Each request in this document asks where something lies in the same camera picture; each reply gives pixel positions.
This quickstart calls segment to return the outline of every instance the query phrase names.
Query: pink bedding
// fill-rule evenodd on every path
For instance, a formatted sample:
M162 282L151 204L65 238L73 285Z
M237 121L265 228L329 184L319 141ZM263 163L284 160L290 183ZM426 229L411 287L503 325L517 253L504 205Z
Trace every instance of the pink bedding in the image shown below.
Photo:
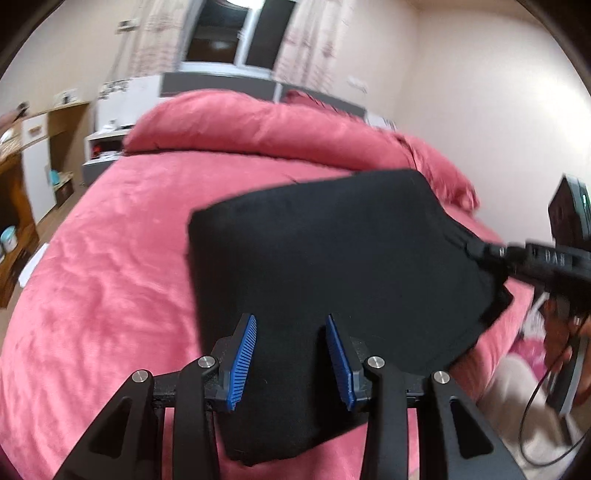
M444 205L450 215L483 238L497 239L466 212L478 203L469 182L449 162L441 170L439 154L430 163L433 150L422 142L384 137L306 107L209 95L171 100L139 122L128 150L155 152L122 158L89 189L21 295L0 355L0 444L24 480L50 479L133 371L158 375L201 354L185 259L193 209L294 181L416 164L439 198L455 203ZM277 131L278 125L287 131ZM319 141L322 136L327 144ZM181 151L164 151L170 149ZM184 151L196 149L205 151ZM530 288L516 281L507 287L513 305L453 370L473 398L510 348L531 301ZM231 462L222 452L223 478L357 479L364 440L363 426L298 458L254 468ZM413 434L410 450L414 469Z

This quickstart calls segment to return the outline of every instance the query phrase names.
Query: window frame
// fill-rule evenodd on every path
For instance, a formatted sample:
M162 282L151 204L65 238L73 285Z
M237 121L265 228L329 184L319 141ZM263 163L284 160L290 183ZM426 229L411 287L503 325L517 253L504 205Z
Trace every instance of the window frame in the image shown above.
M238 39L236 56L234 63L222 63L213 61L188 61L185 60L189 46L191 44L193 31L201 16L201 11L207 0L196 0L187 13L187 18L183 28L182 48L179 51L178 71L179 72L197 72L218 75L237 75L265 80L272 80L273 71L263 67L254 67L246 65L248 52L251 48L252 38L254 37L259 17L261 16L262 5L259 8L250 8L246 14L244 25Z

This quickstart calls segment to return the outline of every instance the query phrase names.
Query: window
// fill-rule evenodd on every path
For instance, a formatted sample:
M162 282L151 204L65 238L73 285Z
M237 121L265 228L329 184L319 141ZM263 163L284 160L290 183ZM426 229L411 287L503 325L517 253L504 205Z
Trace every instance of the window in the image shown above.
M181 69L268 77L294 0L204 0Z

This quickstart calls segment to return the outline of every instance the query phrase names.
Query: black cloth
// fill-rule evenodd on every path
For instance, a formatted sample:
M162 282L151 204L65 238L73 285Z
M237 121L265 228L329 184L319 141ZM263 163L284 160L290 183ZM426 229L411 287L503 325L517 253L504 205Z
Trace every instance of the black cloth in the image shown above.
M450 240L459 233L460 241ZM465 253L470 232L413 170L253 192L193 213L204 351L243 312L258 321L242 401L218 416L230 458L290 458L365 421L339 400L329 313L403 371L445 369L509 305L505 278Z

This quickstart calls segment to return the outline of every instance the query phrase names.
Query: gray headboard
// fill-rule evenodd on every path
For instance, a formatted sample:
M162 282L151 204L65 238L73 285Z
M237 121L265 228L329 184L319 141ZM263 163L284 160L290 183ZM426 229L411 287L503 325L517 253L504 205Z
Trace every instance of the gray headboard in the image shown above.
M214 75L209 73L197 72L174 72L164 73L162 78L161 97L171 97L183 92L192 90L202 90L207 88L219 88L242 92L260 100L282 102L285 94L291 89L298 89L312 95L321 102L327 103L339 110L343 110L352 115L365 117L365 108L349 103L345 100L326 95L325 93L315 92L306 88L289 85L287 83L277 83L273 80L258 79L253 77Z

